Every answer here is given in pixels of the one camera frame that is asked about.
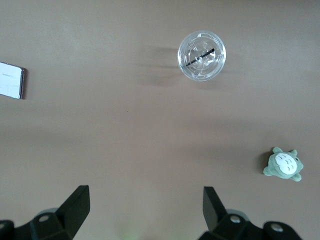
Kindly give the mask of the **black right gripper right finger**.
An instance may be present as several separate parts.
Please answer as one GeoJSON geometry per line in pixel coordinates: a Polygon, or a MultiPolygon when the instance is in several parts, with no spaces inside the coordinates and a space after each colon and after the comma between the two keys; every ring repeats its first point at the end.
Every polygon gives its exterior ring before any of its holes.
{"type": "Polygon", "coordinates": [[[202,212],[208,231],[198,240],[263,240],[263,230],[245,213],[227,210],[212,186],[203,188],[202,212]]]}

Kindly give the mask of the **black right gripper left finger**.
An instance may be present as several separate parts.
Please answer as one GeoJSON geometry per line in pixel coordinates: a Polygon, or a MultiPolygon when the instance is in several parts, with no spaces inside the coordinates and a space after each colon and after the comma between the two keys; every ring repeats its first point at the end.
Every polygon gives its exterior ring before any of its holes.
{"type": "Polygon", "coordinates": [[[55,211],[30,222],[32,240],[73,240],[90,212],[89,186],[80,185],[55,211]]]}

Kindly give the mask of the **smartphone with white screen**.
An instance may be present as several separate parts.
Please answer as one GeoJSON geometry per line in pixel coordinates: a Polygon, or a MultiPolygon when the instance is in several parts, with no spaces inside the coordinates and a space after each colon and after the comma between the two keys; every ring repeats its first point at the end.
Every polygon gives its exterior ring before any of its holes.
{"type": "Polygon", "coordinates": [[[0,95],[22,99],[25,69],[0,61],[0,95]]]}

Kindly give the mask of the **green totoro plush toy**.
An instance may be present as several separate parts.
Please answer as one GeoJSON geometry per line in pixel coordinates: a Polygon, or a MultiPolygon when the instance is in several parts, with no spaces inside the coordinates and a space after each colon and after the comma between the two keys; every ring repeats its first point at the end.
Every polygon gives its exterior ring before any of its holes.
{"type": "Polygon", "coordinates": [[[303,168],[304,165],[296,149],[283,151],[280,147],[274,147],[268,158],[267,166],[263,169],[263,174],[268,177],[276,176],[299,182],[302,180],[300,172],[303,168]]]}

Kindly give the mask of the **black drinking straw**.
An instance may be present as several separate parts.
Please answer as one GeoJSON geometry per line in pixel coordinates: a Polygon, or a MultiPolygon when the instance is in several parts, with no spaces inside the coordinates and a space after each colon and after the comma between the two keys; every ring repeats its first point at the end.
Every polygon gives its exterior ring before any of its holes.
{"type": "Polygon", "coordinates": [[[199,60],[203,59],[204,57],[210,55],[211,53],[213,53],[215,51],[214,48],[212,48],[211,50],[208,50],[206,53],[196,57],[195,59],[193,59],[192,61],[190,61],[189,63],[187,63],[185,66],[188,67],[196,62],[198,62],[199,60]]]}

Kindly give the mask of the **clear plastic cup with lid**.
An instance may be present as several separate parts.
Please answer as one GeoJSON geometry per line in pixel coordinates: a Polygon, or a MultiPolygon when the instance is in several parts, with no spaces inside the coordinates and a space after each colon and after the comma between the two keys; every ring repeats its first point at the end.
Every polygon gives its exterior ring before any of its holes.
{"type": "Polygon", "coordinates": [[[216,77],[222,71],[226,58],[223,41],[215,33],[207,30],[190,33],[177,50],[179,69],[187,78],[196,82],[206,82],[216,77]],[[211,49],[215,51],[194,64],[186,66],[190,61],[211,49]]]}

